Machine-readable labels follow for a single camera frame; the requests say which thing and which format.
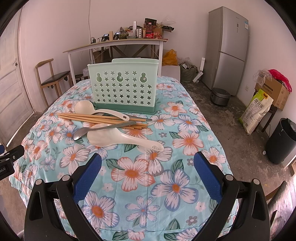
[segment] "black chair seat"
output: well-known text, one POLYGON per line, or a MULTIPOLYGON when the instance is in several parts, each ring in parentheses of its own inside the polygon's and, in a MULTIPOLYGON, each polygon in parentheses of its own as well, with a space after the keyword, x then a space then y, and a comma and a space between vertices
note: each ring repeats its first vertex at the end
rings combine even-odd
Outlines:
POLYGON ((54 76, 51 76, 49 79, 45 80, 41 85, 46 85, 52 82, 55 82, 59 79, 62 79, 64 77, 66 77, 68 74, 70 73, 70 71, 65 71, 59 74, 55 74, 54 76))

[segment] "dark green base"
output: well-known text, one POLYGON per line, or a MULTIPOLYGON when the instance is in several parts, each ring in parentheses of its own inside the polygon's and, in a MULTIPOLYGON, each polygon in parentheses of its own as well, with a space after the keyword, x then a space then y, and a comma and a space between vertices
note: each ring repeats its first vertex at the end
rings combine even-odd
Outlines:
POLYGON ((138 105, 127 105, 127 104, 101 104, 95 103, 95 108, 98 109, 110 109, 119 112, 129 113, 140 113, 140 114, 155 114, 155 106, 138 106, 138 105))

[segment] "white table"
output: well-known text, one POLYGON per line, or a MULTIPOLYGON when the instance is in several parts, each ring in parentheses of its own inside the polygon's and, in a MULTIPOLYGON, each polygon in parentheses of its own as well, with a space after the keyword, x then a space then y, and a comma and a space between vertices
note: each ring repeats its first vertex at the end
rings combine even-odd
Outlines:
POLYGON ((109 47, 109 46, 115 46, 114 48, 118 51, 119 49, 116 47, 116 45, 131 45, 131 44, 144 45, 142 48, 140 48, 133 55, 133 57, 135 57, 135 55, 139 54, 147 45, 151 45, 151 46, 152 45, 159 45, 158 75, 161 75, 161 63, 162 63, 162 59, 163 59, 163 43, 164 42, 166 42, 165 39, 143 39, 143 38, 139 38, 139 39, 119 39, 119 40, 112 40, 112 41, 105 41, 105 42, 99 42, 99 43, 94 43, 94 44, 88 44, 88 45, 85 45, 85 46, 81 46, 81 47, 77 47, 77 48, 73 48, 73 49, 64 51, 63 53, 68 53, 68 59, 69 59, 70 71, 71 71, 73 83, 76 84, 75 74, 74 74, 74 69, 73 69, 73 63, 72 63, 72 59, 71 59, 71 54, 72 53, 90 49, 91 50, 91 62, 94 63, 94 57, 93 57, 93 53, 92 53, 92 50, 94 48, 98 48, 98 47, 104 48, 104 47, 109 47))

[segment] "white ladle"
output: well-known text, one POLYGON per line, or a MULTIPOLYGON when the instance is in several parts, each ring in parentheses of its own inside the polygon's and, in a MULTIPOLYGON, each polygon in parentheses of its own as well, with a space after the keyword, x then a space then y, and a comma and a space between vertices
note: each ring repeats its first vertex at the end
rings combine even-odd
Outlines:
MULTIPOLYGON (((109 124, 96 124, 91 128, 108 126, 109 124)), ((113 144, 134 144, 147 147, 155 151, 163 151, 163 145, 156 141, 145 140, 123 134, 117 128, 90 131, 87 133, 89 142, 95 146, 105 147, 113 144)))
POLYGON ((110 115, 114 115, 124 121, 129 121, 129 116, 123 113, 120 113, 115 110, 108 110, 108 109, 100 109, 95 110, 92 103, 88 100, 81 100, 79 101, 74 108, 77 114, 84 114, 84 115, 92 115, 94 113, 107 113, 110 115))

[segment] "gray rice cooker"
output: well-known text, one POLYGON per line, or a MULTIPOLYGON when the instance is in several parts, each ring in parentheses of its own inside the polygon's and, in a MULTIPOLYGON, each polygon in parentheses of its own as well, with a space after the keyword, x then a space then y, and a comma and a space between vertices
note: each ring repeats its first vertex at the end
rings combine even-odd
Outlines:
POLYGON ((224 89, 213 88, 210 99, 214 104, 227 106, 230 94, 224 89))

